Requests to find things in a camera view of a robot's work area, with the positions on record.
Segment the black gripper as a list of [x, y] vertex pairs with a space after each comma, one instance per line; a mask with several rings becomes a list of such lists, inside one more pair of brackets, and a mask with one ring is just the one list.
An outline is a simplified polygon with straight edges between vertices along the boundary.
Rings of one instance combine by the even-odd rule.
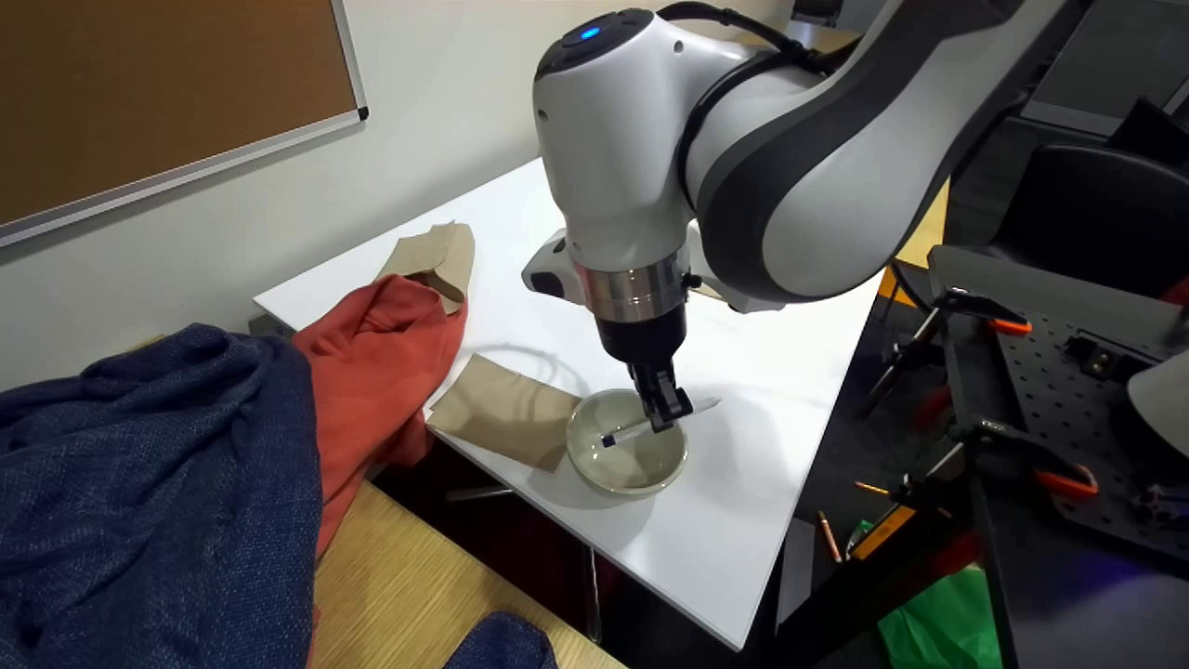
[[677, 382], [673, 356], [685, 347], [687, 318], [679, 308], [644, 325], [598, 325], [602, 351], [627, 365], [651, 430], [666, 430], [692, 414], [687, 391]]

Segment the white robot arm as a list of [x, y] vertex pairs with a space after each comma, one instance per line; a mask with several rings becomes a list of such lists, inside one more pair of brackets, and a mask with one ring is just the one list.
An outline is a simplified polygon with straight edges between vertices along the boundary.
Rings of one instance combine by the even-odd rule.
[[523, 282], [593, 316], [666, 430], [692, 414], [673, 372], [687, 289], [754, 312], [877, 275], [1084, 4], [884, 0], [841, 62], [778, 30], [701, 37], [687, 4], [588, 17], [530, 81], [565, 232]]

